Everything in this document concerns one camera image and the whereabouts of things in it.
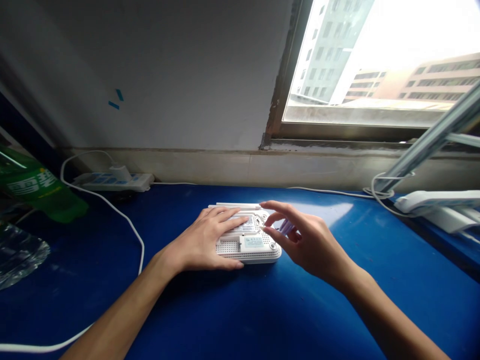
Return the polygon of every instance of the metal pole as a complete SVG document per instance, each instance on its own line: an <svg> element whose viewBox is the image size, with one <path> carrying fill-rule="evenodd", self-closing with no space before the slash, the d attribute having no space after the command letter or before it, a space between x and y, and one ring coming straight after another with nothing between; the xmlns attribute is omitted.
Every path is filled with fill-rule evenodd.
<svg viewBox="0 0 480 360"><path fill-rule="evenodd" d="M383 176L401 178L414 171L449 142L447 136L450 133L460 133L475 122L479 115L480 81L429 128ZM375 191L388 192L400 181L379 179Z"/></svg>

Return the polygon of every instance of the white router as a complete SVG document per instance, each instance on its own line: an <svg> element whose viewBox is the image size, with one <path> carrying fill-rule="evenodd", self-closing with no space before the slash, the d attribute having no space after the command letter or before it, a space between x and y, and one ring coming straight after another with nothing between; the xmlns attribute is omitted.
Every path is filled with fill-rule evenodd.
<svg viewBox="0 0 480 360"><path fill-rule="evenodd" d="M209 208L241 208L233 218L248 216L247 222L224 233L216 243L216 253L224 258L239 260L244 264L275 263L282 248L260 226L265 226L269 213L259 204L217 202Z"/></svg>

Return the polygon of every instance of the white power strip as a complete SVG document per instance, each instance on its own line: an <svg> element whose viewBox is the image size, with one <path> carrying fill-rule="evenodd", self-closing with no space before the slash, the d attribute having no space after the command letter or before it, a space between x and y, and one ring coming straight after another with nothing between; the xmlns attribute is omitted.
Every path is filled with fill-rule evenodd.
<svg viewBox="0 0 480 360"><path fill-rule="evenodd" d="M89 191L150 190L155 178L150 173L132 173L130 181L117 179L111 172L87 172L75 178L73 185Z"/></svg>
<svg viewBox="0 0 480 360"><path fill-rule="evenodd" d="M244 264L275 263L282 248L260 226L265 225L269 213L259 204L217 202L216 207L241 208L234 218L248 216L247 222L224 233L216 243L216 253L224 258L239 260Z"/></svg>

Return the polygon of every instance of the building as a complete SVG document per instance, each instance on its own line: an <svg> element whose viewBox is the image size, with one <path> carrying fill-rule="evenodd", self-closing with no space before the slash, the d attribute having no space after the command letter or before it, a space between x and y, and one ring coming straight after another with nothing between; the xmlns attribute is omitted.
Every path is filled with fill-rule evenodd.
<svg viewBox="0 0 480 360"><path fill-rule="evenodd" d="M355 75L343 103L360 98L371 98L387 75L386 71L361 70Z"/></svg>
<svg viewBox="0 0 480 360"><path fill-rule="evenodd" d="M480 79L480 52L402 70L361 70L343 100L407 99L454 103Z"/></svg>
<svg viewBox="0 0 480 360"><path fill-rule="evenodd" d="M420 64L398 99L456 102L480 79L480 52Z"/></svg>
<svg viewBox="0 0 480 360"><path fill-rule="evenodd" d="M316 0L302 43L291 92L294 100L328 103L374 0Z"/></svg>

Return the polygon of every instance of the plastic bottle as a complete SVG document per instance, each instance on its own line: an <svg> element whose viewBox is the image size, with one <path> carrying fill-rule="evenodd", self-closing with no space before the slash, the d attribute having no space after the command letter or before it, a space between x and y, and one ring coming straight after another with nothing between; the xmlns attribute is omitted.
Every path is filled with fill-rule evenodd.
<svg viewBox="0 0 480 360"><path fill-rule="evenodd" d="M70 223L89 208L36 159L2 145L0 189L59 223Z"/></svg>
<svg viewBox="0 0 480 360"><path fill-rule="evenodd" d="M45 241L0 221L0 290L32 273L49 254Z"/></svg>

